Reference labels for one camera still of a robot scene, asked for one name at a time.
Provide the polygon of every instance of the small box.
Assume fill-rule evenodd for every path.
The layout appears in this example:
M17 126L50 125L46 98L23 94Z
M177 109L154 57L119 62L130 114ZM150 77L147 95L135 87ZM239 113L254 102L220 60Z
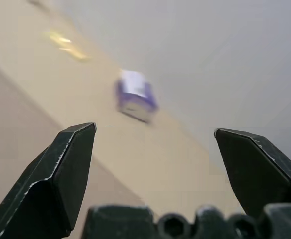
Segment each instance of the small box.
M119 111L143 122L151 122L158 108L151 84L136 71L121 71L116 96Z

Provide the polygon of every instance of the white box top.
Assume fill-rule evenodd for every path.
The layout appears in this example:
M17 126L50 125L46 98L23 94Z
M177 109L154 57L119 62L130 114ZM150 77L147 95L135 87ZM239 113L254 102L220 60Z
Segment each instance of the white box top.
M146 97L146 79L143 74L137 71L123 70L121 72L121 80L123 82L123 91L125 93Z

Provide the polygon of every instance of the floor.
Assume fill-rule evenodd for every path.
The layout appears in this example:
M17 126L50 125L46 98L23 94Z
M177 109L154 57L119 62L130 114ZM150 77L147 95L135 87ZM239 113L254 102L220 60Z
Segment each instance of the floor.
M82 63L47 35L62 32L90 57ZM178 121L161 109L152 125L115 110L120 67L59 14L26 1L0 0L0 201L56 133L93 121L97 134L90 178L71 238L90 205L149 205L157 215L193 219L202 204L226 215L240 210L223 171Z

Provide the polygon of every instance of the beige floor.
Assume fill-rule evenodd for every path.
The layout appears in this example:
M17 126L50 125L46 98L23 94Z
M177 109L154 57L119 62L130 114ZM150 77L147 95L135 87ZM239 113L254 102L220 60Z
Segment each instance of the beige floor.
M51 28L79 44L91 60L79 63L58 50L44 34ZM189 219L202 204L214 204L226 214L239 210L224 172L166 111L156 115L152 126L115 111L113 83L119 69L60 16L49 17L23 0L0 0L0 71L58 128L96 122L93 155L140 202L159 215L177 211ZM24 166L15 168L21 172Z

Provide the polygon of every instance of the white wall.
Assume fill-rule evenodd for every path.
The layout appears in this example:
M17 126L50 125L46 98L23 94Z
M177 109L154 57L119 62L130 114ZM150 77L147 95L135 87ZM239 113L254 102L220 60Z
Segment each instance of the white wall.
M142 71L220 166L215 127L271 127L250 131L291 155L291 0L54 1L123 68Z

